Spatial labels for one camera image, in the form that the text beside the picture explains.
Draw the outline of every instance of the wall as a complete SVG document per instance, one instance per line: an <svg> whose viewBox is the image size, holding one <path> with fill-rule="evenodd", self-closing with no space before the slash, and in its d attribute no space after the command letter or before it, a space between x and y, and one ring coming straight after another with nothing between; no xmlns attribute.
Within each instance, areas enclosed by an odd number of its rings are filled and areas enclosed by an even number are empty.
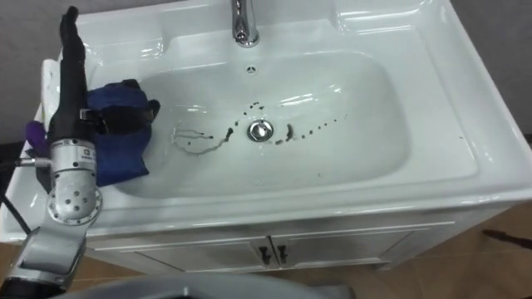
<svg viewBox="0 0 532 299"><path fill-rule="evenodd" d="M87 13L161 2L171 0L0 0L0 144L21 140L35 114L41 61L57 57L68 5ZM453 3L520 128L532 133L532 1Z"/></svg>

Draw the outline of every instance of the label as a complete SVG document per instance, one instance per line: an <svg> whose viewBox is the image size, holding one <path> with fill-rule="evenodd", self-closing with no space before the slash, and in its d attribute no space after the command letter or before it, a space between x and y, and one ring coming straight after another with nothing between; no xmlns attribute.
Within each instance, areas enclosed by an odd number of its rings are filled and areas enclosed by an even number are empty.
<svg viewBox="0 0 532 299"><path fill-rule="evenodd" d="M80 161L96 162L96 151L85 146L80 146L77 149L77 157Z"/></svg>

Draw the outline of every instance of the cable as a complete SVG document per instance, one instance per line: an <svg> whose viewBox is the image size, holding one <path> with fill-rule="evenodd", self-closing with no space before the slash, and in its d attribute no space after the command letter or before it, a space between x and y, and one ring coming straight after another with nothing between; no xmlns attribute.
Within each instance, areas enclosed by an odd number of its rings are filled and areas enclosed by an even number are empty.
<svg viewBox="0 0 532 299"><path fill-rule="evenodd" d="M26 233L26 235L30 234L32 230L29 226L27 226L26 221L24 221L24 218L20 215L20 213L17 211L17 209L13 206L13 204L7 199L7 196L5 194L2 194L2 197L0 197L0 208L2 207L2 203L5 204L9 212L11 212L11 215L17 220L18 225L22 228L22 230Z"/></svg>

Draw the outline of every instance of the drain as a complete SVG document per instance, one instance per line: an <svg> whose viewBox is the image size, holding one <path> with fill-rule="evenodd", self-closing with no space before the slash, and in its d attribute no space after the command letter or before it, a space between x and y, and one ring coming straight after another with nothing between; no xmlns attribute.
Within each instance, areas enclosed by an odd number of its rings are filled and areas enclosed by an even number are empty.
<svg viewBox="0 0 532 299"><path fill-rule="evenodd" d="M256 120L249 125L248 137L255 142L263 142L273 135L273 126L267 120Z"/></svg>
<svg viewBox="0 0 532 299"><path fill-rule="evenodd" d="M257 73L257 68L255 66L248 66L246 72L250 75L255 75Z"/></svg>

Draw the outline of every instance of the sink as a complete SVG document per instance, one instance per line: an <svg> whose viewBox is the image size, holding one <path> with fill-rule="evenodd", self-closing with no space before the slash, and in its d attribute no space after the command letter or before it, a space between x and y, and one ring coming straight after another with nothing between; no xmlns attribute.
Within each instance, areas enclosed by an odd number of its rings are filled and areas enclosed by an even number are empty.
<svg viewBox="0 0 532 299"><path fill-rule="evenodd" d="M80 16L89 88L136 78L162 104L150 175L102 188L89 235L532 198L530 148L449 0L254 11L249 49L232 38L229 0ZM256 142L261 120L273 134ZM32 169L15 171L7 195L40 223ZM22 238L1 213L0 238Z"/></svg>
<svg viewBox="0 0 532 299"><path fill-rule="evenodd" d="M140 84L165 109L145 152L150 175L120 184L128 194L219 196L345 184L389 174L411 151L392 81L362 53L229 61ZM254 120L273 125L271 140L248 138Z"/></svg>

